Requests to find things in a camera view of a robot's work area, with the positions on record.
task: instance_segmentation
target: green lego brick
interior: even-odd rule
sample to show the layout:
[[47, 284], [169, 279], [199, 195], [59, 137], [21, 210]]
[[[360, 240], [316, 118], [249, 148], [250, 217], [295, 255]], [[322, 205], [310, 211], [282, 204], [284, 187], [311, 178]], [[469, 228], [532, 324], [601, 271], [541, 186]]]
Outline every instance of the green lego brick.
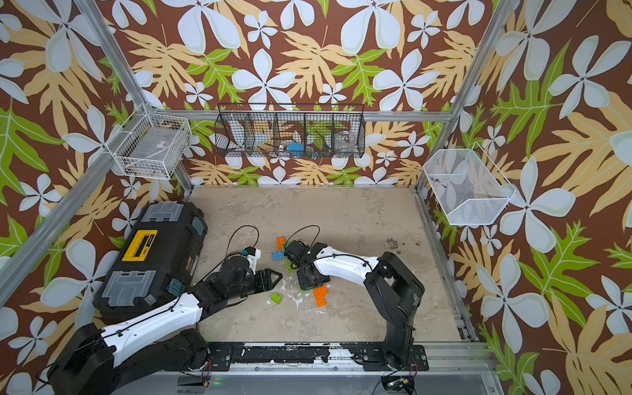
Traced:
[[280, 304], [281, 303], [281, 295], [277, 294], [277, 293], [273, 293], [272, 296], [270, 297], [270, 299], [272, 299], [272, 301], [276, 304]]

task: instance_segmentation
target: floor stain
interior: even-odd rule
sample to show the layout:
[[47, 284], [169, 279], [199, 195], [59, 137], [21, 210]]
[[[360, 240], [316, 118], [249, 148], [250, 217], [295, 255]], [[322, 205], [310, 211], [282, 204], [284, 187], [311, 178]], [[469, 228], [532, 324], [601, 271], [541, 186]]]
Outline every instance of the floor stain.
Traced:
[[399, 243], [397, 240], [393, 240], [392, 238], [386, 239], [386, 248], [389, 250], [397, 250], [399, 247]]

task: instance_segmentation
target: blue object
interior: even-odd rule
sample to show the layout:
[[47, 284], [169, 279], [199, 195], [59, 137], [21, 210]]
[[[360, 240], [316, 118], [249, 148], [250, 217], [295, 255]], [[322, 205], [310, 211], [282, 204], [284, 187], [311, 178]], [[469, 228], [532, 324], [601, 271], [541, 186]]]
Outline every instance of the blue object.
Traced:
[[283, 255], [283, 251], [277, 251], [272, 253], [272, 260], [283, 259], [285, 256]]
[[305, 148], [303, 148], [302, 144], [292, 143], [288, 145], [288, 151], [292, 152], [292, 156], [295, 158], [301, 157], [303, 155]]

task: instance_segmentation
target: stained floor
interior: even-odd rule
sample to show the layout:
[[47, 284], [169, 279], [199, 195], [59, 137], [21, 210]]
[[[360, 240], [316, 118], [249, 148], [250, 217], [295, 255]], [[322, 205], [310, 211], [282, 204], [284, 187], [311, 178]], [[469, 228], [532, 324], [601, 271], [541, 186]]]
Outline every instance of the stained floor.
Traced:
[[[258, 227], [257, 269], [270, 267], [284, 274], [274, 291], [250, 296], [199, 324], [208, 341], [381, 341], [386, 323], [366, 289], [332, 277], [327, 305], [317, 308], [311, 291], [300, 293], [296, 273], [284, 260], [273, 261], [276, 238], [289, 237], [309, 224], [321, 227], [318, 241], [364, 256], [385, 251], [399, 258], [425, 287], [415, 317], [415, 341], [460, 341], [453, 310], [428, 247], [415, 201], [407, 188], [196, 188], [191, 196], [204, 211], [209, 233], [193, 281], [219, 263], [226, 243], [244, 224]], [[311, 243], [315, 228], [297, 234]], [[255, 232], [239, 231], [230, 250], [252, 245]], [[282, 296], [279, 305], [270, 296]]]

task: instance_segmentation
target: black toolbox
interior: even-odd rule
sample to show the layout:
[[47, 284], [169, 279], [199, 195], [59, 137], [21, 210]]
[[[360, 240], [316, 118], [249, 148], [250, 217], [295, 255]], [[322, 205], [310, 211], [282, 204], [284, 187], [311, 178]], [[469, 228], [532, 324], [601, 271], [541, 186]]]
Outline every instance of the black toolbox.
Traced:
[[126, 320], [180, 296], [191, 284], [208, 227], [190, 202], [157, 202], [140, 214], [94, 307], [105, 319]]

